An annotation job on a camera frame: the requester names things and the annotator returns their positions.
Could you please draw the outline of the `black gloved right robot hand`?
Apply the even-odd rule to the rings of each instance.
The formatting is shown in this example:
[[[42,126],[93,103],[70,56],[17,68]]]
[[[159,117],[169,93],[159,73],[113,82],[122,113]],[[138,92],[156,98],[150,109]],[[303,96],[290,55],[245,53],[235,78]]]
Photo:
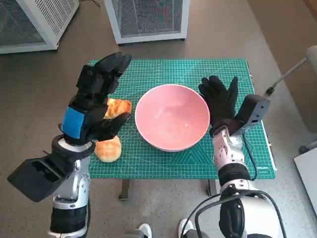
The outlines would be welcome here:
[[[223,129],[227,129],[230,136],[241,129],[243,122],[235,117],[238,96],[237,77],[232,79],[229,88],[226,88],[216,75],[204,77],[199,84],[199,92],[210,112],[211,137],[215,137]]]

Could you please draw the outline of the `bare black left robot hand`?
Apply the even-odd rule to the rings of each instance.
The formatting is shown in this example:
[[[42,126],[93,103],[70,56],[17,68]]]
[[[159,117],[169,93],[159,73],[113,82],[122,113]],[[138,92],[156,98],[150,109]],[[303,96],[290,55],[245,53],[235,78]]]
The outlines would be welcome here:
[[[66,141],[83,145],[89,141],[114,138],[131,114],[121,113],[114,119],[105,119],[108,95],[119,85],[119,78],[131,62],[129,54],[113,53],[95,63],[84,65],[77,81],[77,94],[66,109],[59,124]]]

